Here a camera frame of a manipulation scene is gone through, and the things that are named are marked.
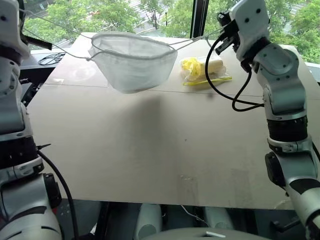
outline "beige tabletop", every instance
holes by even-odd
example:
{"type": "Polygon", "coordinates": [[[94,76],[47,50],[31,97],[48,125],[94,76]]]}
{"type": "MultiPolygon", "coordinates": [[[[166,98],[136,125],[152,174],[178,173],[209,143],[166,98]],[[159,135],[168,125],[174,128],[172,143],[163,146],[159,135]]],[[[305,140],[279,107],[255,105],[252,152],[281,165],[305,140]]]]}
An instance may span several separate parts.
{"type": "MultiPolygon", "coordinates": [[[[89,56],[90,47],[79,37],[70,51],[89,56]]],[[[234,112],[213,90],[182,85],[179,61],[208,51],[204,40],[179,50],[168,81],[134,94],[113,89],[94,62],[63,58],[28,110],[36,143],[52,144],[43,151],[75,199],[258,209],[287,199],[268,179],[264,109],[234,112]]],[[[233,79],[218,88],[235,95],[247,74],[232,49],[221,57],[233,79]]],[[[308,130],[319,146],[320,87],[299,60],[308,130]]],[[[261,95],[253,74],[241,99],[261,95]]]]}

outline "floor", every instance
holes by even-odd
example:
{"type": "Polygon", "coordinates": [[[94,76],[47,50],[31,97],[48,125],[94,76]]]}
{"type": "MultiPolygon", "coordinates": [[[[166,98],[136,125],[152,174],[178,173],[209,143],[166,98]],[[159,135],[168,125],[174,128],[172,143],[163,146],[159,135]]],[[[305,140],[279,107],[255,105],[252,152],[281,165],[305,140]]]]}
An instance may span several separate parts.
{"type": "MultiPolygon", "coordinates": [[[[76,200],[75,209],[77,214],[79,234],[89,233],[96,224],[101,203],[99,201],[76,200]]],[[[107,225],[106,240],[132,240],[136,221],[140,209],[139,203],[114,204],[107,225]]],[[[202,209],[187,206],[186,209],[201,216],[202,209]]],[[[294,220],[296,214],[289,210],[246,210],[230,208],[229,215],[234,227],[238,231],[249,232],[272,240],[304,240],[305,230],[301,224],[292,229],[279,233],[271,226],[271,221],[279,221],[286,225],[294,220]]],[[[57,218],[64,232],[64,239],[71,240],[73,237],[70,208],[64,199],[57,209],[57,218]]],[[[193,217],[186,215],[179,205],[168,205],[166,223],[163,230],[176,228],[200,227],[201,223],[193,217]]]]}

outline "window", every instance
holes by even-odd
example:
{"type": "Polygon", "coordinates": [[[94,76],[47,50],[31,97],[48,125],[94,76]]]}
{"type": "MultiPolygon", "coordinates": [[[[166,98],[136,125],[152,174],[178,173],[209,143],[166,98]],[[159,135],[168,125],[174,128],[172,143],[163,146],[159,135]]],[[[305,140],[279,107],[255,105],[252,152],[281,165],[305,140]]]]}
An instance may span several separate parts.
{"type": "MultiPolygon", "coordinates": [[[[218,29],[217,13],[236,2],[238,0],[209,0],[204,34],[218,29]]],[[[304,61],[319,64],[320,0],[265,0],[265,3],[270,17],[270,40],[296,46],[304,61]]]]}
{"type": "Polygon", "coordinates": [[[71,30],[189,38],[193,3],[194,0],[24,0],[26,10],[66,28],[27,13],[24,29],[61,48],[70,47],[78,37],[71,30]]]}

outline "plastic bag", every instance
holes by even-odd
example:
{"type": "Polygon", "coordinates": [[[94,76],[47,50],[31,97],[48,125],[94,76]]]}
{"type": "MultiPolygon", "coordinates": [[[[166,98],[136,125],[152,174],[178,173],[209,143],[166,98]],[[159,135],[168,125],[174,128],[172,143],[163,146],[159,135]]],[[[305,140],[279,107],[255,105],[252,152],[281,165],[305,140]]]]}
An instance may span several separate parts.
{"type": "Polygon", "coordinates": [[[165,82],[177,51],[167,43],[129,32],[99,32],[89,53],[113,88],[135,93],[165,82]]]}
{"type": "MultiPolygon", "coordinates": [[[[205,75],[206,56],[186,57],[180,61],[181,75],[184,78],[183,85],[196,86],[208,84],[205,75]]],[[[227,69],[222,59],[214,54],[209,60],[208,73],[211,81],[227,81],[232,77],[227,74],[227,69]]]]}

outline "table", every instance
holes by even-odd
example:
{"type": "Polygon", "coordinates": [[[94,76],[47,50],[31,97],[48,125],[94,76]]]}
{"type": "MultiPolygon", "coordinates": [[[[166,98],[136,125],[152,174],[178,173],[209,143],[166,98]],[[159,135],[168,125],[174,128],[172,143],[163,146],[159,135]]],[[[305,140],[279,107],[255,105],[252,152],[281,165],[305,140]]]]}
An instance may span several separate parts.
{"type": "MultiPolygon", "coordinates": [[[[70,51],[88,56],[90,46],[80,36],[70,51]]],[[[36,143],[52,144],[43,151],[75,199],[250,209],[273,209],[287,199],[268,179],[264,109],[235,112],[212,89],[182,86],[179,61],[208,51],[204,40],[179,50],[167,82],[134,94],[109,86],[94,62],[63,58],[28,110],[36,143]]],[[[221,57],[233,80],[218,88],[234,96],[247,74],[231,48],[221,57]]],[[[299,61],[308,131],[319,146],[320,88],[299,61]]],[[[255,74],[242,95],[262,101],[255,74]]]]}

